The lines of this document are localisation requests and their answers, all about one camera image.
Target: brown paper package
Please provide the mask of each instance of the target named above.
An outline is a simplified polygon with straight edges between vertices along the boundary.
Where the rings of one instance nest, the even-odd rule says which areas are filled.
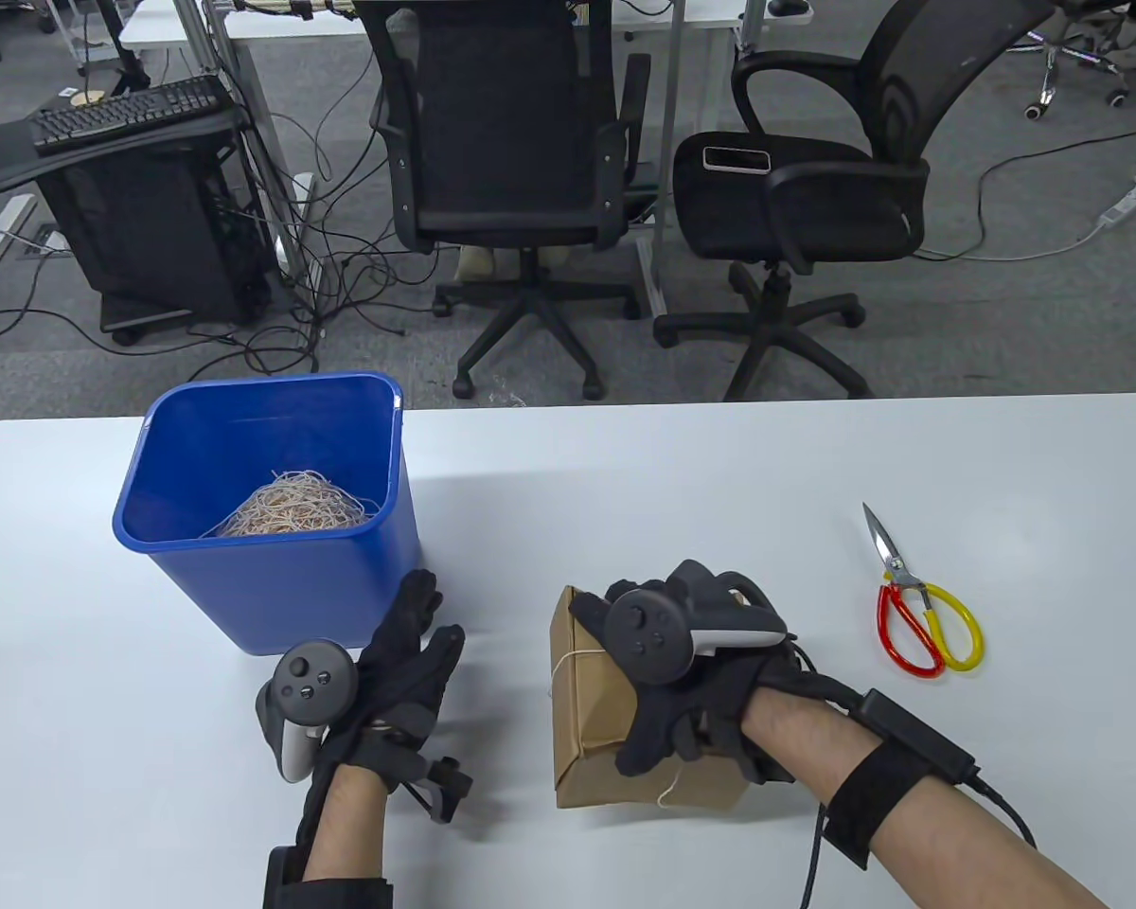
[[[615,754],[632,728],[636,692],[604,652],[574,653],[602,650],[598,640],[568,611],[576,594],[575,587],[565,587],[551,620],[556,804],[561,809],[616,802],[655,804],[657,799],[673,787],[662,804],[732,810],[749,783],[736,762],[719,754],[690,762],[675,754],[650,774],[619,775]]]

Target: scissor blade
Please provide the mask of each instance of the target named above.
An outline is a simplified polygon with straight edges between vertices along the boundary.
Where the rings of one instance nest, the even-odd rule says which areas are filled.
[[[879,552],[879,558],[883,559],[883,566],[888,572],[896,573],[905,564],[905,560],[901,558],[901,551],[896,549],[895,542],[892,542],[892,536],[888,536],[884,525],[879,524],[875,511],[867,507],[867,502],[862,503],[862,514],[867,517],[867,528],[871,532],[871,541],[875,542],[875,549]]]

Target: chair base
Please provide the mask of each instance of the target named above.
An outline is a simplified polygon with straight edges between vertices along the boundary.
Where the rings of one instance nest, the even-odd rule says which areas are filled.
[[[766,284],[758,282],[750,269],[738,261],[728,268],[728,284],[745,299],[749,312],[685,312],[685,315],[657,316],[653,322],[653,337],[663,348],[676,347],[680,333],[720,333],[747,337],[745,351],[732,384],[724,393],[725,401],[738,401],[745,397],[754,373],[771,347],[782,347],[808,362],[816,364],[833,376],[845,389],[850,398],[874,398],[864,377],[850,364],[838,359],[833,352],[819,345],[812,337],[799,331],[805,322],[822,316],[842,316],[849,328],[857,328],[867,319],[867,311],[853,293],[842,293],[836,298],[810,300],[808,303],[787,306],[792,295],[792,276],[771,268]]]
[[[582,398],[600,401],[605,397],[605,386],[598,373],[598,364],[590,356],[579,339],[568,327],[557,303],[585,299],[620,299],[625,319],[640,319],[640,300],[632,286],[626,284],[587,284],[584,281],[551,281],[545,268],[538,268],[537,250],[520,250],[520,274],[517,281],[466,281],[440,284],[434,290],[434,316],[446,317],[454,303],[494,305],[502,302],[488,327],[476,342],[459,358],[458,375],[451,386],[456,398],[468,399],[476,393],[471,382],[471,368],[493,350],[500,339],[507,336],[521,316],[537,316],[556,341],[568,351],[573,360],[585,372]]]
[[[1114,35],[1118,34],[1118,27],[1112,34],[1108,35],[1104,40],[1105,43],[1101,48],[1092,47],[1079,51],[1079,49],[1070,47],[1070,43],[1077,40],[1069,36],[1070,27],[1074,25],[1075,23],[1071,20],[1066,22],[1064,27],[1062,27],[1059,34],[1053,35],[1053,37],[1045,37],[1038,31],[1028,31],[1027,37],[1030,39],[1030,43],[1014,44],[1013,48],[1009,49],[1010,53],[1042,53],[1044,56],[1043,85],[1039,87],[1038,99],[1027,105],[1024,110],[1027,120],[1038,120],[1039,117],[1049,112],[1049,106],[1052,105],[1053,99],[1056,97],[1056,82],[1060,77],[1061,57],[1071,57],[1072,60],[1078,60],[1083,66],[1091,66],[1091,68],[1100,73],[1108,73],[1119,80],[1119,85],[1105,95],[1105,103],[1110,105],[1110,107],[1122,107],[1122,102],[1128,98],[1130,90],[1128,87],[1127,75],[1122,73],[1122,69],[1119,69],[1118,65],[1112,64],[1105,57],[1105,53],[1110,49],[1113,49]]]

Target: red scissor handle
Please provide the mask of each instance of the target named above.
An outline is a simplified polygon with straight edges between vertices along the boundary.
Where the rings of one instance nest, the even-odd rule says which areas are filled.
[[[933,667],[916,666],[913,662],[909,662],[904,657],[902,657],[901,651],[896,650],[896,644],[893,644],[892,633],[888,632],[888,603],[896,607],[900,617],[905,619],[905,624],[912,628],[912,632],[917,636],[917,640],[922,642],[922,648],[934,659]],[[930,633],[922,627],[922,624],[918,620],[918,616],[913,615],[913,610],[905,606],[905,598],[901,597],[901,589],[896,587],[895,584],[884,584],[879,589],[879,644],[888,651],[888,657],[892,657],[893,662],[896,666],[904,669],[910,675],[916,675],[919,679],[936,679],[943,675],[943,670],[946,669],[946,664],[943,661],[943,654],[939,653],[939,649],[935,644],[935,640],[930,637]]]

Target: gray carpet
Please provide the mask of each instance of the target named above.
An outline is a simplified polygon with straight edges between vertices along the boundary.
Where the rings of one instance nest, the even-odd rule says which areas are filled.
[[[816,23],[782,31],[775,47],[858,53],[887,8],[885,0],[818,0]],[[659,37],[640,39],[632,49],[655,52]],[[65,85],[78,85],[70,57],[58,35],[42,35],[28,16],[0,17],[0,122],[17,117]],[[361,72],[367,55],[346,42],[260,48],[258,65],[276,111],[314,128],[323,111]],[[162,55],[149,57],[160,75]],[[1039,77],[1035,57],[997,61],[957,103],[928,148],[934,168],[927,198],[928,247],[957,250],[975,239],[975,183],[1002,157],[1039,151],[1074,140],[1136,128],[1136,100],[1125,109],[1104,105],[1109,77],[1069,68],[1061,94],[1039,124],[1024,120]],[[184,74],[178,53],[168,75]],[[659,106],[661,76],[654,74],[651,106]],[[695,74],[684,75],[692,85]],[[106,85],[108,75],[94,78]],[[337,176],[360,155],[368,106],[377,78],[371,73],[328,117],[320,143]],[[852,114],[824,87],[792,75],[763,76],[754,85],[763,120],[782,133],[861,142]],[[684,122],[693,99],[684,99]],[[736,125],[725,102],[724,124]],[[292,168],[310,168],[311,143],[290,124],[278,133]],[[382,160],[382,143],[367,164]],[[655,134],[645,148],[655,149]],[[1026,255],[1049,250],[1086,233],[1088,226],[1131,184],[1136,139],[1080,148],[1062,156],[1022,162],[991,178],[985,211],[989,224],[986,255]],[[36,220],[48,216],[40,208]],[[374,237],[390,217],[386,173],[370,178],[337,205],[328,220],[335,231]],[[339,248],[352,248],[345,241]],[[398,248],[395,240],[387,248]],[[694,259],[679,239],[667,248],[667,297],[671,310],[734,309],[736,295],[725,282],[724,264]],[[448,278],[456,253],[442,253],[434,275]],[[429,272],[420,256],[398,258],[404,276]],[[24,303],[34,260],[10,253],[0,265],[0,309]],[[567,276],[611,276],[637,281],[632,247],[604,255],[577,251]],[[368,287],[364,278],[360,289]],[[1046,394],[1136,390],[1136,215],[1119,230],[1096,237],[1070,255],[1029,264],[926,264],[919,260],[875,265],[822,265],[796,281],[797,299],[857,291],[870,317],[857,331],[836,322],[816,325],[813,334],[861,369],[880,397]],[[428,307],[428,286],[395,286],[382,300]],[[74,317],[97,334],[97,295],[74,260],[49,260],[42,268],[35,305]],[[474,376],[471,403],[451,398],[454,360],[468,348],[490,312],[459,308],[451,319],[386,308],[366,310],[378,324],[403,328],[404,337],[383,333],[353,312],[326,330],[320,345],[325,369],[371,368],[391,373],[404,386],[411,407],[560,406],[580,401],[580,373],[533,320],[502,342]],[[273,316],[285,322],[284,312]],[[651,339],[650,324],[624,322],[616,303],[571,309],[570,319],[593,351],[607,382],[607,402],[708,401],[724,393],[742,353],[734,342],[686,342],[665,351]],[[0,326],[5,325],[0,316]],[[182,333],[153,337],[128,351],[143,355],[182,344]],[[114,416],[142,412],[162,391],[186,380],[201,364],[226,352],[206,345],[169,355],[116,356],[84,341],[61,320],[27,316],[0,337],[0,419],[53,416]],[[242,360],[229,360],[209,377],[251,375]],[[765,399],[832,398],[833,382],[810,365],[775,352],[758,375],[753,393]]]

